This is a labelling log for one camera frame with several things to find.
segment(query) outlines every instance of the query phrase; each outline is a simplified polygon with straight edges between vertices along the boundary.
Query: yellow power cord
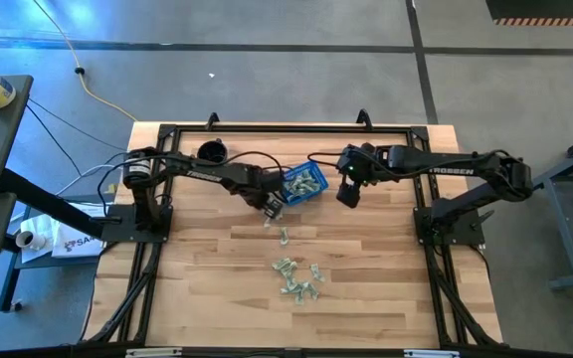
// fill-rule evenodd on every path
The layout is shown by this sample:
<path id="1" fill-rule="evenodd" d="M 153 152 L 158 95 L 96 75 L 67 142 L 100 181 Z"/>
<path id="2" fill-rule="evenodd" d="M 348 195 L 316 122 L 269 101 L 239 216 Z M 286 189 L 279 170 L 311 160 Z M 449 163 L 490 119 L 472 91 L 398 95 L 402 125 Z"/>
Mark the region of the yellow power cord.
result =
<path id="1" fill-rule="evenodd" d="M 46 17 L 48 17 L 48 19 L 50 19 L 50 21 L 55 25 L 57 30 L 59 30 L 59 32 L 61 33 L 61 36 L 64 37 L 64 40 L 66 40 L 66 44 L 68 44 L 68 47 L 70 48 L 70 51 L 72 52 L 72 56 L 75 58 L 75 62 L 77 63 L 77 69 L 75 70 L 75 72 L 77 73 L 77 75 L 79 75 L 79 80 L 81 81 L 81 86 L 83 86 L 86 93 L 89 94 L 92 98 L 98 100 L 99 102 L 106 104 L 106 105 L 109 105 L 110 107 L 120 111 L 121 113 L 128 116 L 131 120 L 138 121 L 138 119 L 136 119 L 136 117 L 131 115 L 125 109 L 119 107 L 118 105 L 116 105 L 110 101 L 107 101 L 107 100 L 99 97 L 98 95 L 92 93 L 88 89 L 88 86 L 86 85 L 86 82 L 84 81 L 84 69 L 81 67 L 81 63 L 79 62 L 79 57 L 77 56 L 77 53 L 75 52 L 75 48 L 72 47 L 72 44 L 70 43 L 70 40 L 68 39 L 68 36 L 66 36 L 66 34 L 63 32 L 63 30 L 61 30 L 61 27 L 59 26 L 59 24 L 57 24 L 57 22 L 50 15 L 48 15 L 48 12 L 37 2 L 37 0 L 33 0 L 33 1 L 39 7 L 39 9 L 46 15 Z"/>

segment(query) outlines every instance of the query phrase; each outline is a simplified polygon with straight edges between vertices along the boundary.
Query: black cup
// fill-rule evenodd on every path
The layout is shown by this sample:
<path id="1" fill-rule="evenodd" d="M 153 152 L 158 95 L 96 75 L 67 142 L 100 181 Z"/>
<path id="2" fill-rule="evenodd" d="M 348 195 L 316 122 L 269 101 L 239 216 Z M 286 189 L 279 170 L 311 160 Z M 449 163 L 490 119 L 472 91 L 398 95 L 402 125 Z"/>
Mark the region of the black cup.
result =
<path id="1" fill-rule="evenodd" d="M 198 158 L 222 163 L 227 160 L 227 147 L 220 138 L 210 140 L 198 148 Z"/>

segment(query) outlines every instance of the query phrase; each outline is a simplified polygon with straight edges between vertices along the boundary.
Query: butcher block tabletop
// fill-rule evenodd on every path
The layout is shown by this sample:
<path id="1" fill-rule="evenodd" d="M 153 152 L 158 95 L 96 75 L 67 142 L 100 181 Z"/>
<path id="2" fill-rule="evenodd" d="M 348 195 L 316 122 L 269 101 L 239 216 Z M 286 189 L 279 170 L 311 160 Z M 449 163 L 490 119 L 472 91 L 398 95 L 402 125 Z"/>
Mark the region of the butcher block tabletop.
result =
<path id="1" fill-rule="evenodd" d="M 155 146 L 160 124 L 136 123 L 129 148 Z M 451 125 L 427 127 L 432 151 L 459 151 Z M 339 152 L 349 143 L 406 144 L 401 134 L 218 132 L 216 126 L 213 132 L 183 132 L 180 150 L 196 154 L 202 143 L 216 138 L 222 139 L 230 156 L 264 151 L 288 166 L 305 162 L 310 152 Z M 258 155 L 238 161 L 275 165 Z M 320 168 L 329 188 L 307 202 L 286 207 L 282 219 L 269 228 L 264 227 L 259 211 L 220 185 L 174 179 L 172 227 L 158 269 L 148 346 L 439 346 L 425 255 L 414 232 L 412 180 L 363 188 L 359 206 L 349 209 L 335 199 L 340 183 L 337 171 Z M 468 190 L 463 177 L 437 179 L 443 197 Z M 429 205 L 430 195 L 426 199 Z M 115 203 L 132 202 L 130 191 L 120 184 Z M 288 227 L 290 241 L 285 247 L 280 244 L 280 227 Z M 100 258 L 86 337 L 101 329 L 124 298 L 134 248 L 135 244 L 118 244 Z M 452 247 L 452 252 L 463 302 L 485 331 L 500 341 L 482 259 L 468 247 Z M 296 279 L 311 281 L 319 290 L 318 300 L 307 294 L 304 305 L 295 305 L 292 294 L 280 293 L 285 279 L 271 264 L 281 258 L 298 263 Z M 319 265 L 325 282 L 313 280 L 311 264 Z M 141 298 L 135 305 L 130 336 L 137 327 Z M 455 337 L 446 302 L 449 332 Z"/>

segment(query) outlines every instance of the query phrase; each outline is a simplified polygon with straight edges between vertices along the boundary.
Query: blue basket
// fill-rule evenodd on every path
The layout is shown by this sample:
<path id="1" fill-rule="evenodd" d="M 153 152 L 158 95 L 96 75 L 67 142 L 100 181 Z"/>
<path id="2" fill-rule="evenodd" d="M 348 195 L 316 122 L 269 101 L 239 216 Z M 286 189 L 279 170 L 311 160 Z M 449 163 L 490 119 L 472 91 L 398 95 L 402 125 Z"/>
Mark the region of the blue basket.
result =
<path id="1" fill-rule="evenodd" d="M 288 196 L 290 195 L 290 192 L 287 190 L 287 188 L 285 188 L 283 186 L 283 196 L 286 199 L 286 204 L 289 206 L 293 206 L 295 204 L 303 202 L 304 200 L 308 200 L 308 199 L 314 197 L 315 195 L 321 193 L 322 191 L 328 189 L 328 183 L 326 182 L 326 178 L 324 178 L 322 171 L 319 170 L 317 163 L 312 162 L 312 161 L 308 161 L 304 164 L 300 164 L 300 165 L 294 167 L 292 170 L 285 173 L 285 182 L 295 179 L 295 177 L 299 173 L 303 172 L 306 169 L 308 169 L 310 176 L 315 180 L 315 182 L 317 182 L 317 184 L 319 184 L 319 190 L 314 191 L 314 192 L 310 192 L 310 193 L 306 193 L 302 196 L 293 197 L 289 200 Z"/>

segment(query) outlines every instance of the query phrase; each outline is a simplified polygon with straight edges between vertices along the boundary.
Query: gray floor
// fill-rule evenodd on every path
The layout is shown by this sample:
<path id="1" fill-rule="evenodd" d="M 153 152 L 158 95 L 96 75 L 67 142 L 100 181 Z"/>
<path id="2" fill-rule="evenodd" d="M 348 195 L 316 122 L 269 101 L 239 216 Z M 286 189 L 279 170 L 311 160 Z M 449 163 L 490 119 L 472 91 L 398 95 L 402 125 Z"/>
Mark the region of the gray floor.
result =
<path id="1" fill-rule="evenodd" d="M 411 45 L 403 0 L 52 1 L 76 39 L 232 44 Z M 482 0 L 416 0 L 426 46 L 573 48 L 573 28 L 495 27 Z M 30 1 L 0 14 L 0 36 L 58 39 Z M 110 10 L 119 11 L 112 17 Z M 142 120 L 426 123 L 414 55 L 79 51 L 91 88 Z M 573 143 L 573 57 L 431 56 L 440 123 L 456 127 L 464 151 L 504 148 L 540 173 Z M 67 51 L 0 49 L 0 73 L 35 77 L 32 98 L 111 143 L 126 144 L 128 118 L 85 96 Z M 89 142 L 38 112 L 82 168 L 115 150 Z M 50 191 L 75 171 L 36 120 L 24 117 L 8 166 Z M 89 194 L 93 177 L 68 193 Z M 540 193 L 495 204 L 484 225 L 492 289 L 505 341 L 573 353 L 573 289 L 547 282 L 569 273 L 553 216 Z M 7 264 L 0 260 L 0 285 Z M 25 271 L 17 297 L 27 310 L 0 313 L 0 349 L 74 343 L 95 268 Z"/>

